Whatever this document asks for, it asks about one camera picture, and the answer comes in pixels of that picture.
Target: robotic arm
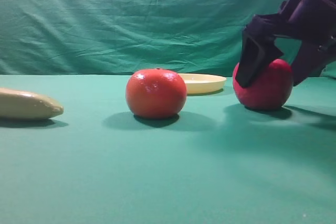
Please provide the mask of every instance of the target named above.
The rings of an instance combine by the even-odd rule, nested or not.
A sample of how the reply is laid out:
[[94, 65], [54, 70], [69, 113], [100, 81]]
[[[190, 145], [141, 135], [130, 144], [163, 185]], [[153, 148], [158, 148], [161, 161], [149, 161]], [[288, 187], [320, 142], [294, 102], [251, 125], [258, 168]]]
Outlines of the robotic arm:
[[277, 38], [301, 41], [291, 64], [294, 86], [316, 69], [336, 61], [336, 0], [287, 0], [276, 14], [255, 15], [243, 30], [242, 53], [236, 75], [248, 87], [283, 53]]

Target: plate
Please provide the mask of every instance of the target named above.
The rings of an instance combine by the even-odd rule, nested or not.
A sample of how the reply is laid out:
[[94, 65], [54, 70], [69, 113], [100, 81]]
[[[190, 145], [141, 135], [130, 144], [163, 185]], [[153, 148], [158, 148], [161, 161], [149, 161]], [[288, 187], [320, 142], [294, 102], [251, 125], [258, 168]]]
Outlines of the plate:
[[188, 94], [204, 94], [221, 90], [226, 78], [201, 73], [180, 73], [186, 86]]

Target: green table surface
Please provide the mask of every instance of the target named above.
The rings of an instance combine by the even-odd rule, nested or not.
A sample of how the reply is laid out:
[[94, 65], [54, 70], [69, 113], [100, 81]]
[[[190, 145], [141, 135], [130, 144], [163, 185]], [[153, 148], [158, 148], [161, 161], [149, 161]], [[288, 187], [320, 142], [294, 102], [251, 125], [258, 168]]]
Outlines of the green table surface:
[[222, 92], [139, 121], [128, 76], [0, 76], [64, 115], [0, 121], [1, 224], [335, 224], [336, 81], [310, 78], [265, 114]]

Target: red apple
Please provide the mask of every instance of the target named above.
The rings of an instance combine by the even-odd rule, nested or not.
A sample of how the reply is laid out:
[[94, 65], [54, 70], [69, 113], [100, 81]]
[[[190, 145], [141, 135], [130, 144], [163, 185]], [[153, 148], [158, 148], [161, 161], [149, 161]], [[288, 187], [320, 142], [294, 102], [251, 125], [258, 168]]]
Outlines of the red apple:
[[134, 115], [142, 118], [170, 118], [182, 110], [186, 98], [184, 80], [171, 70], [139, 70], [126, 86], [127, 105]]
[[241, 104], [254, 110], [277, 110], [288, 100], [293, 88], [290, 65], [276, 59], [247, 88], [236, 81], [239, 63], [233, 72], [233, 88]]

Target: green backdrop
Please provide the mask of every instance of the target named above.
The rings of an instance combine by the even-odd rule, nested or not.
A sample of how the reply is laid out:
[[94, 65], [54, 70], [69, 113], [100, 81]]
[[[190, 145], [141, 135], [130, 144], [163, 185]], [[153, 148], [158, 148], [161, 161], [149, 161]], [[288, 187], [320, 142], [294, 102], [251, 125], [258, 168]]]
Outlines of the green backdrop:
[[[241, 30], [283, 0], [0, 0], [1, 74], [130, 74], [163, 67], [230, 76]], [[280, 40], [285, 58], [298, 50]]]

